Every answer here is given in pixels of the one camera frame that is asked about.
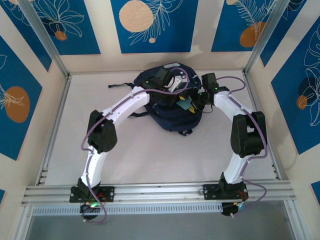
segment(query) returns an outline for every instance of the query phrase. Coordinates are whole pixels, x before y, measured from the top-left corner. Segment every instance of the backpack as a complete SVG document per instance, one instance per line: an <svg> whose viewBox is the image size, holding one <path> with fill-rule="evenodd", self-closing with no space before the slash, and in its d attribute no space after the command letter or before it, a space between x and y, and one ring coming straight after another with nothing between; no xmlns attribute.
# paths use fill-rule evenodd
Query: backpack
<svg viewBox="0 0 320 240"><path fill-rule="evenodd" d="M195 71L191 67L183 65L181 63L171 63L164 66L153 67L151 69L141 72L138 75L138 77L136 77L136 79L133 81L133 83L125 82L123 84L109 85L108 87L112 88L115 86L127 85L133 89L141 80L150 79L154 77L158 73L159 69L162 67L168 70L176 67L184 69L188 73L189 77L189 84L187 89L195 88L199 90L201 88L201 81L198 75L195 73ZM175 76L184 76L184 74L181 74L179 70L173 71L173 73ZM176 91L182 89L185 86L185 84L186 83L183 82L176 89ZM181 106L179 106L177 102L179 102L179 99L177 99L174 104L169 106L161 101L150 98L150 102L144 106L146 112L134 112L133 114L131 114L131 117L139 118L146 115L150 115L164 130L170 132L178 132L180 135L183 136L186 136L187 134L190 135L193 132L192 129L199 124L202 117L202 112L191 112L188 109L185 110Z"/></svg>

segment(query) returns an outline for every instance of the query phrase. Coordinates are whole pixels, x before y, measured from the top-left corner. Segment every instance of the navy blue backpack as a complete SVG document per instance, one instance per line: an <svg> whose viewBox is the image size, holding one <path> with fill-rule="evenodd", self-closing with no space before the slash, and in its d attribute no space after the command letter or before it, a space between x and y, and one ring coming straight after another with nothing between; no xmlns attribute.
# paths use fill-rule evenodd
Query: navy blue backpack
<svg viewBox="0 0 320 240"><path fill-rule="evenodd" d="M139 76L133 81L133 83L123 84L133 89L139 81L154 77L161 67L164 67L168 70L176 67L184 69L188 73L189 77L189 84L187 88L196 88L198 90L201 88L201 81L195 71L191 67L183 65L181 63L171 63L145 70L139 74ZM174 70L173 73L175 76L184 76L184 74L181 74L179 70ZM114 84L109 85L108 87L112 88L115 86L121 86L123 84ZM182 89L184 86L185 83L182 83L178 89ZM170 132L179 132L179 134L183 136L191 134L193 132L192 129L199 124L202 117L201 111L195 111L193 113L188 109L184 110L176 103L168 106L165 103L157 101L155 99L150 99L150 102L144 107L146 109L146 112L133 113L131 116L139 118L145 115L150 115L164 130Z"/></svg>

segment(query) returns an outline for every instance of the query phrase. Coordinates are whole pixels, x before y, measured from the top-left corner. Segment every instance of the enclosure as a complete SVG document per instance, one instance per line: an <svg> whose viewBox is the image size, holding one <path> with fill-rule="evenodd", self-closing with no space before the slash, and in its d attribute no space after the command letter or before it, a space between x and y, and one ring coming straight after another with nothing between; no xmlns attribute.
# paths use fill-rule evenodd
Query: enclosure
<svg viewBox="0 0 320 240"><path fill-rule="evenodd" d="M319 238L319 1L0 6L0 239ZM91 112L131 91L109 85L172 63L200 79L215 73L229 90L244 81L232 96L264 113L268 154L248 164L247 201L224 216L226 201L201 191L218 183L233 156L232 121L207 105L188 136L150 116L125 119L101 172L101 185L114 189L106 221L83 222L81 204L69 200L86 167L81 143ZM95 214L101 219L102 208Z"/></svg>

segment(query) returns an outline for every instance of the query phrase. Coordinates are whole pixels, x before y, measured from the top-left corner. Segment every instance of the backpack strap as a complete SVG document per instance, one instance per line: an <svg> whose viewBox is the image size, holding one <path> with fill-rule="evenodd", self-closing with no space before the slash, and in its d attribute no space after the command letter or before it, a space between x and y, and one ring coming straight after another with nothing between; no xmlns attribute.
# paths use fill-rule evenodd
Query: backpack strap
<svg viewBox="0 0 320 240"><path fill-rule="evenodd" d="M133 83L131 83L131 82L124 82L124 83L122 83L122 84L112 84L112 85L108 85L108 88L119 87L119 86L122 86L122 85L127 85L127 86L129 86L130 88L132 88L132 89L135 87L135 85L134 85Z"/></svg>
<svg viewBox="0 0 320 240"><path fill-rule="evenodd" d="M192 131L192 129L189 129L189 130L187 130L187 131L179 131L178 133L180 134L180 135L182 135L182 136L187 136L187 134L188 135L190 135L190 134L192 134L194 131Z"/></svg>
<svg viewBox="0 0 320 240"><path fill-rule="evenodd" d="M143 117L143 116L148 115L148 114L149 114L149 113L148 113L147 111L141 112L141 113L135 113L135 112L133 112L133 113L130 115L130 117L140 118L140 117Z"/></svg>

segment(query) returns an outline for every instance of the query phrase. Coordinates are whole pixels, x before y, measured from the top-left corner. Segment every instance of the white table surface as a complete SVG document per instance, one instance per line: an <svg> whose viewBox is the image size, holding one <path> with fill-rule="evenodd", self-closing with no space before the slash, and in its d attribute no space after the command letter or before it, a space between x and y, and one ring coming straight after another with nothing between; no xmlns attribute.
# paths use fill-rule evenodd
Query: white table surface
<svg viewBox="0 0 320 240"><path fill-rule="evenodd" d="M240 70L196 70L199 76L215 72L217 78L243 78ZM75 185L82 175L87 152L80 144L86 135L90 113L102 112L130 92L128 86L108 88L109 84L132 82L139 72L109 72L73 75L65 102L46 185ZM242 83L222 79L220 86L230 90ZM253 108L247 90L234 93L246 107ZM232 123L218 108L203 114L189 136L163 130L150 116L129 117L117 129L118 142L104 162L103 184L177 183L217 181L232 156ZM252 161L246 179L274 179L271 157Z"/></svg>

